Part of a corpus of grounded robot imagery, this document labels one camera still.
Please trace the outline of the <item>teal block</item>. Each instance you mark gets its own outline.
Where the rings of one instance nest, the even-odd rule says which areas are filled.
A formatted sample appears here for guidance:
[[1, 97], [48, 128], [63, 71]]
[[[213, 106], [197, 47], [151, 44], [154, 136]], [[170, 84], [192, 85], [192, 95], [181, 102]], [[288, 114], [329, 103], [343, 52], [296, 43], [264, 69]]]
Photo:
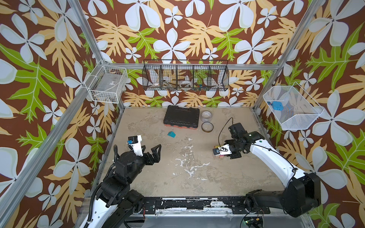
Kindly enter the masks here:
[[170, 131], [167, 135], [168, 135], [169, 137], [172, 137], [172, 138], [175, 138], [175, 137], [176, 137], [176, 134], [175, 134], [175, 132], [173, 132], [173, 131]]

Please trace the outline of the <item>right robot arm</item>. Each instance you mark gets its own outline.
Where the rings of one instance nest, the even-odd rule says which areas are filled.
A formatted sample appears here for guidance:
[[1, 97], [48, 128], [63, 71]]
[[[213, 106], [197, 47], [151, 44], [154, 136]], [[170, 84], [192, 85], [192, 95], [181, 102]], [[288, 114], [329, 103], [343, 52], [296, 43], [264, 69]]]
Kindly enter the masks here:
[[232, 139], [222, 148], [230, 158], [240, 158], [242, 153], [253, 154], [266, 164], [284, 186], [282, 191], [254, 190], [245, 195], [245, 208], [258, 212], [262, 208], [277, 208], [296, 218], [321, 205], [320, 178], [298, 168], [258, 132], [247, 132], [241, 123], [229, 127]]

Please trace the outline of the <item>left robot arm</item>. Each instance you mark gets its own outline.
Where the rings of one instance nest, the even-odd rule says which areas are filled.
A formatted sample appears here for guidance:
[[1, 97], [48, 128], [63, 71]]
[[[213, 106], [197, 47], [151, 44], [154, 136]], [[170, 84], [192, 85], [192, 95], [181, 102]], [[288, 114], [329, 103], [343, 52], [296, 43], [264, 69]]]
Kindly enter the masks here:
[[81, 228], [119, 228], [132, 214], [143, 208], [144, 197], [130, 184], [142, 172], [146, 165], [159, 163], [162, 145], [145, 152], [142, 146], [142, 156], [133, 150], [118, 154], [114, 145], [114, 161], [107, 175], [91, 195], [88, 215], [81, 223]]

